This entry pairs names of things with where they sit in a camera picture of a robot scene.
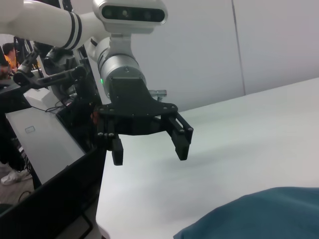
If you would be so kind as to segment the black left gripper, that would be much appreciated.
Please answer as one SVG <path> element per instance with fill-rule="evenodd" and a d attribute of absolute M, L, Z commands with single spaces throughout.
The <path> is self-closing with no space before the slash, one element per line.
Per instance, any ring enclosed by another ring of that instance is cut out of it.
<path fill-rule="evenodd" d="M 112 153 L 113 164 L 123 165 L 124 149 L 119 134 L 149 135 L 166 131 L 180 161 L 187 160 L 193 127 L 176 105 L 155 100 L 141 78 L 112 78 L 111 103 L 99 108 L 97 146 Z"/>

